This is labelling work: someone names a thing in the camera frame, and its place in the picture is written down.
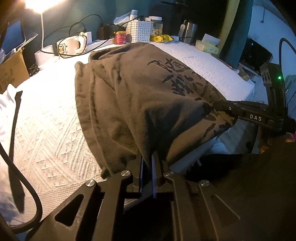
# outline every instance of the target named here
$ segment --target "red can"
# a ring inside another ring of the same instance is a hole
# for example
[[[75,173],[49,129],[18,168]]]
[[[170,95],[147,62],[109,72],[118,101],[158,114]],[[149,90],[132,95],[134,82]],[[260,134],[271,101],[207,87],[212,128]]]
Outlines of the red can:
[[[114,44],[125,44],[126,43],[126,32],[125,31],[118,31],[117,33],[114,32]]]

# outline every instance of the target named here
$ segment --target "lamp base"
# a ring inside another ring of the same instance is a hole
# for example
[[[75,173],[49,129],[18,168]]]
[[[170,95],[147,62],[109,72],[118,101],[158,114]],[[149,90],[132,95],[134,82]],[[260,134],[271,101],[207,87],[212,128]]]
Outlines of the lamp base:
[[[44,69],[48,64],[54,63],[59,60],[59,56],[54,55],[54,49],[52,45],[46,46],[42,49],[44,53],[40,50],[35,53],[35,60],[39,70]]]

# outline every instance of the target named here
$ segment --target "desk lamp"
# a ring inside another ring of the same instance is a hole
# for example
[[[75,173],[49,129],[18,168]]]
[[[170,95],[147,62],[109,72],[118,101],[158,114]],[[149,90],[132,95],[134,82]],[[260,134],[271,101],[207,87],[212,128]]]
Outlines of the desk lamp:
[[[42,27],[42,42],[41,42],[41,50],[35,53],[35,59],[36,63],[38,65],[38,68],[44,69],[48,64],[56,62],[59,57],[54,55],[54,49],[52,45],[44,47],[44,25],[43,25],[43,12],[48,10],[49,8],[56,6],[60,2],[63,2],[64,0],[50,0],[50,1],[44,1],[44,0],[25,0],[26,2],[26,8],[31,8],[35,12],[40,13],[41,15],[41,27]]]

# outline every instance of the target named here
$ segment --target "person's hand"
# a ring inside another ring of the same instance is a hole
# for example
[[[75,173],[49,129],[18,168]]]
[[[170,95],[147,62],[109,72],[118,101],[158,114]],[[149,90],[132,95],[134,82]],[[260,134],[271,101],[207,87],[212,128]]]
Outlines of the person's hand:
[[[268,150],[272,146],[278,146],[285,142],[294,142],[293,135],[291,133],[286,133],[279,137],[268,137],[269,133],[268,131],[261,130],[259,128],[260,134],[259,134],[259,151],[260,154]]]

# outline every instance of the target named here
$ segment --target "white mug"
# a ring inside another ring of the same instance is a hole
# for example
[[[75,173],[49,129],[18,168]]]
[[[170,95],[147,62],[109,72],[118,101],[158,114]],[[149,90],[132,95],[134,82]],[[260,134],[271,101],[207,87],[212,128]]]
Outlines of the white mug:
[[[79,55],[82,52],[85,52],[85,50],[86,37],[84,36],[83,32],[81,32],[78,36],[68,37],[57,42],[57,51],[59,55],[64,58]]]

